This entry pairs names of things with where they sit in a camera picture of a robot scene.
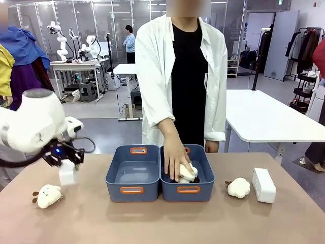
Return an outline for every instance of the black hair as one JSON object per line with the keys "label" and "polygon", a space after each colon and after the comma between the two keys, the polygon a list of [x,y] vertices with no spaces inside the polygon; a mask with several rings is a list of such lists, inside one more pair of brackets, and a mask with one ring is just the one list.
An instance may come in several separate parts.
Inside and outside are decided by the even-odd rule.
{"label": "black hair", "polygon": [[130,33],[133,33],[133,28],[132,28],[132,26],[130,26],[129,24],[125,27],[125,29],[126,29],[127,31],[129,31]]}

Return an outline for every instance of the white wall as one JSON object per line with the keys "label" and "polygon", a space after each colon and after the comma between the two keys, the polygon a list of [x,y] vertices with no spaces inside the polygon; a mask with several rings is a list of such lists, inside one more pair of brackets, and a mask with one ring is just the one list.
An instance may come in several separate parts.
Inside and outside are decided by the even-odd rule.
{"label": "white wall", "polygon": [[[291,0],[291,10],[300,10],[297,31],[299,28],[321,27],[325,29],[325,0]],[[291,61],[288,65],[287,74],[290,73]],[[292,73],[295,74],[297,63],[294,63]]]}
{"label": "white wall", "polygon": [[273,23],[274,13],[249,13],[246,41],[250,50],[258,49],[259,37],[263,27],[270,27]]}

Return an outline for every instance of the blue storage bin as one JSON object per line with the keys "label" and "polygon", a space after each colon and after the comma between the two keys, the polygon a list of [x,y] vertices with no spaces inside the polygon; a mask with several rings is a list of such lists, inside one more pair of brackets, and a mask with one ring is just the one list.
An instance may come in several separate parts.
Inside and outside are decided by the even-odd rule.
{"label": "blue storage bin", "polygon": [[160,148],[162,196],[168,202],[203,202],[209,201],[214,184],[214,174],[200,145],[184,145],[194,167],[198,169],[200,183],[172,183],[164,169],[164,147]]}
{"label": "blue storage bin", "polygon": [[106,175],[114,202],[151,202],[158,198],[159,147],[126,145],[116,149]]}

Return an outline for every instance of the plush toy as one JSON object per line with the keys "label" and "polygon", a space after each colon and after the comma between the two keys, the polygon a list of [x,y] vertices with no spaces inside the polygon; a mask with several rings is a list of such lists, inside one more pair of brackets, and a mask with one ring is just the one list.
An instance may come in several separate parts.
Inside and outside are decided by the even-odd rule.
{"label": "plush toy", "polygon": [[180,175],[182,176],[179,180],[179,183],[181,184],[188,184],[190,182],[193,182],[195,178],[198,176],[198,170],[197,168],[193,167],[192,163],[189,164],[194,171],[194,175],[192,175],[184,165],[180,165]]}
{"label": "plush toy", "polygon": [[59,202],[63,199],[61,194],[61,187],[45,185],[39,192],[33,192],[34,197],[38,195],[37,198],[33,199],[33,203],[38,204],[40,208],[47,208],[55,202]]}
{"label": "plush toy", "polygon": [[228,194],[237,198],[244,198],[250,193],[250,183],[244,178],[237,178],[233,182],[226,181]]}

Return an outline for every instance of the brown table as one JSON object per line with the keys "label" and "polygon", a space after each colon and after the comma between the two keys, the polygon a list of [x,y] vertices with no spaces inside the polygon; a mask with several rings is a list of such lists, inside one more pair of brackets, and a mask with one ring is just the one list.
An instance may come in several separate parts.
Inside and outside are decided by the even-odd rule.
{"label": "brown table", "polygon": [[[306,192],[268,154],[214,154],[216,182],[209,202],[113,203],[105,176],[111,155],[87,155],[78,186],[63,187],[65,200],[48,209],[32,193],[58,185],[56,168],[39,161],[0,193],[0,243],[107,244],[307,244],[324,243],[325,216]],[[274,204],[227,194],[224,181],[267,168],[277,188]]]}

